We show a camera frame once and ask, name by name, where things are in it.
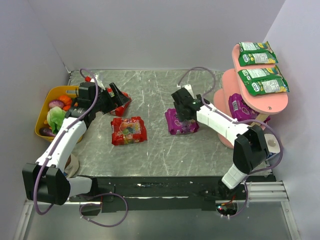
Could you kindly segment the purple candy bag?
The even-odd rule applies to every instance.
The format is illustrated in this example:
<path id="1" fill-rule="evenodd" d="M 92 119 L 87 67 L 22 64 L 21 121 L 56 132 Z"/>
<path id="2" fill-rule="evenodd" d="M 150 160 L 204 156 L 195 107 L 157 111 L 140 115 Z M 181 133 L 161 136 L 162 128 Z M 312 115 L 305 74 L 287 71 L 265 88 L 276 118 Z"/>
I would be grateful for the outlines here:
<path id="1" fill-rule="evenodd" d="M 233 119 L 238 121 L 256 119 L 259 112 L 249 107 L 242 98 L 241 94 L 234 93 L 228 99 L 228 106 Z"/>
<path id="2" fill-rule="evenodd" d="M 164 115 L 168 132 L 171 135 L 192 134 L 199 130 L 199 125 L 195 120 L 180 121 L 175 108 L 169 108 Z"/>

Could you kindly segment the green candy bag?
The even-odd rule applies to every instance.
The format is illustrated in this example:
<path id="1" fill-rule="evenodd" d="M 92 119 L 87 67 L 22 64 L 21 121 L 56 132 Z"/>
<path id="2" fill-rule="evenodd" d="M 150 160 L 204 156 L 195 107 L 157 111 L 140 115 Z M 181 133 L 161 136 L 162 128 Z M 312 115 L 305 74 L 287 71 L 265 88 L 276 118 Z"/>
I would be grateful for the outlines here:
<path id="1" fill-rule="evenodd" d="M 248 93 L 262 96 L 290 91 L 289 85 L 278 66 L 243 69 L 237 72 Z"/>
<path id="2" fill-rule="evenodd" d="M 241 67 L 277 64 L 278 59 L 268 41 L 239 42 L 238 62 Z"/>

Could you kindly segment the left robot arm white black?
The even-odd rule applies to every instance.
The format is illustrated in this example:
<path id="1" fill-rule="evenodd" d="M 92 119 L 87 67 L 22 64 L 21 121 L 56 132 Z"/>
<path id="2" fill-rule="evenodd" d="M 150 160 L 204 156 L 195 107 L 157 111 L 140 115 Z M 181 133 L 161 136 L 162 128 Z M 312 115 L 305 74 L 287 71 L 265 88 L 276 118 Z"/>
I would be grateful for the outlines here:
<path id="1" fill-rule="evenodd" d="M 97 112 L 107 114 L 130 101 L 114 83 L 113 94 L 93 82 L 82 82 L 72 98 L 70 109 L 61 129 L 35 163 L 22 169 L 24 188 L 28 200 L 52 205 L 63 205 L 69 197 L 91 191 L 93 179 L 87 176 L 67 178 L 65 165 L 78 140 L 84 135 Z"/>

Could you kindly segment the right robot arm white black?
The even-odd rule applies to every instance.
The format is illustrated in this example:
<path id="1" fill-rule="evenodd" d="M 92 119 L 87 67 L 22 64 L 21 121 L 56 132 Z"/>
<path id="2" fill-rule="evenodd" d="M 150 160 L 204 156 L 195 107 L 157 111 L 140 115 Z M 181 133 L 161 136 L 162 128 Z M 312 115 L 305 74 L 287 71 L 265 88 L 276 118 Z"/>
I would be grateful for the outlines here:
<path id="1" fill-rule="evenodd" d="M 240 123 L 218 110 L 200 94 L 193 97 L 182 87 L 171 94 L 178 119 L 195 120 L 223 136 L 233 146 L 232 166 L 222 177 L 223 185 L 232 190 L 267 159 L 269 150 L 262 128 Z"/>

